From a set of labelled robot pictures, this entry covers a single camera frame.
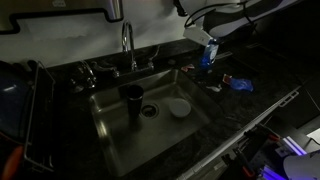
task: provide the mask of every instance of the blue object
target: blue object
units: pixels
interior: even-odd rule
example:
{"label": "blue object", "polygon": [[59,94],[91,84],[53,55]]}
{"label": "blue object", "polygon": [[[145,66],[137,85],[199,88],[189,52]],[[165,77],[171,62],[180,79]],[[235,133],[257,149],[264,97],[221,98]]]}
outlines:
{"label": "blue object", "polygon": [[267,180],[285,180],[282,176],[271,170],[269,167],[265,166],[263,168],[263,177]]}
{"label": "blue object", "polygon": [[216,57],[218,51],[218,45],[214,43],[214,40],[211,39],[204,49],[203,56],[200,60],[200,68],[204,70],[208,70],[211,68],[211,65],[214,62],[214,58]]}
{"label": "blue object", "polygon": [[247,90],[252,92],[253,86],[250,80],[247,79],[230,79],[230,87],[236,90]]}
{"label": "blue object", "polygon": [[13,66],[0,61],[0,132],[25,141],[32,88]]}

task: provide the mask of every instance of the dish soap bottle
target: dish soap bottle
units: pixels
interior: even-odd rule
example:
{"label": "dish soap bottle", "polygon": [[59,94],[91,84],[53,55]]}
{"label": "dish soap bottle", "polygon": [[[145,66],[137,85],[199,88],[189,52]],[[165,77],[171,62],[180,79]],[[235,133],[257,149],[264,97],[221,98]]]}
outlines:
{"label": "dish soap bottle", "polygon": [[214,39],[208,42],[208,45],[204,49],[203,56],[200,60],[200,68],[203,70],[209,70],[214,63],[217,55],[219,45],[215,43]]}

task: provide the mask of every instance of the sink basin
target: sink basin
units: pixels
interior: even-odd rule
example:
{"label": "sink basin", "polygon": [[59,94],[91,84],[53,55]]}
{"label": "sink basin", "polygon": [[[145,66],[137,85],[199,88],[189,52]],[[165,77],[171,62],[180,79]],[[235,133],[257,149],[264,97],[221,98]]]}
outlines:
{"label": "sink basin", "polygon": [[[126,87],[144,89],[138,119],[129,121]],[[191,111],[177,118],[169,103],[186,100]],[[217,105],[180,70],[168,70],[129,84],[98,92],[90,97],[93,119],[108,169],[123,176],[210,123]]]}

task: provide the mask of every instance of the white wall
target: white wall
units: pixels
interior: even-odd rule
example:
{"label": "white wall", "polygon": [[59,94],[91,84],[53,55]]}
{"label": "white wall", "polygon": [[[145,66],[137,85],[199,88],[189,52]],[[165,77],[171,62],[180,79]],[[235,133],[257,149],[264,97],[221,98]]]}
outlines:
{"label": "white wall", "polygon": [[[136,48],[182,39],[185,18],[172,0],[123,0],[125,19],[133,25]],[[19,20],[21,32],[0,35],[0,60],[41,60],[45,66],[121,52],[122,22],[104,15],[75,15]]]}

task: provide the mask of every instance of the cable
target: cable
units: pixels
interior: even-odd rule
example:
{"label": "cable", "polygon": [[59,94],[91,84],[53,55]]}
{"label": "cable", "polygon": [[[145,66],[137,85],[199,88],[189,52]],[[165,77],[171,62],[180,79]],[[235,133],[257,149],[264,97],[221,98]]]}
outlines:
{"label": "cable", "polygon": [[314,143],[316,143],[316,144],[318,144],[320,146],[320,143],[318,143],[318,141],[316,141],[315,139],[310,138],[310,140],[312,140]]}
{"label": "cable", "polygon": [[242,4],[242,6],[243,6],[243,16],[244,16],[244,17],[248,20],[248,22],[251,24],[251,26],[253,27],[254,32],[256,32],[256,34],[257,34],[259,37],[261,37],[259,31],[258,31],[257,28],[256,28],[256,25],[254,24],[254,22],[253,22],[253,21],[249,18],[249,16],[248,16],[247,6],[246,6],[246,3],[247,3],[247,2],[248,2],[248,1],[246,1],[245,3]]}
{"label": "cable", "polygon": [[310,98],[310,100],[312,101],[312,103],[314,104],[314,106],[317,108],[317,110],[320,112],[320,107],[318,106],[318,104],[316,103],[316,101],[313,99],[313,97],[312,97],[311,93],[309,92],[309,90],[305,87],[305,85],[309,82],[309,80],[310,80],[311,78],[308,79],[308,80],[305,81],[305,82],[302,82],[302,81],[300,80],[300,78],[299,78],[294,72],[292,72],[292,70],[289,68],[289,66],[287,66],[286,64],[284,64],[284,63],[282,63],[282,62],[281,62],[281,64],[282,64],[282,66],[283,66],[284,68],[286,68],[286,69],[288,70],[288,72],[289,72],[290,74],[292,74],[292,75],[294,76],[294,78],[296,79],[296,81],[298,82],[298,84],[301,86],[301,89],[303,89],[303,90],[306,91],[308,97]]}
{"label": "cable", "polygon": [[[206,14],[208,14],[208,13],[210,13],[210,12],[212,12],[212,11],[215,11],[216,9],[215,9],[214,7],[221,7],[221,6],[226,6],[226,5],[242,5],[242,4],[245,4],[245,3],[247,3],[247,1],[241,2],[241,3],[224,3],[224,4],[213,4],[213,5],[205,6],[205,7],[203,7],[203,8],[198,9],[197,11],[193,12],[193,13],[188,17],[188,19],[186,20],[186,22],[185,22],[185,24],[184,24],[184,27],[187,28],[187,27],[192,26],[192,25],[195,23],[195,21],[197,21],[198,19],[202,18],[203,16],[205,16]],[[193,21],[191,21],[190,23],[188,23],[189,20],[190,20],[195,14],[197,14],[198,12],[201,12],[201,11],[203,11],[203,10],[205,10],[205,9],[209,9],[209,8],[214,8],[214,9],[203,13],[202,15],[200,15],[199,17],[197,17],[195,20],[193,20]]]}

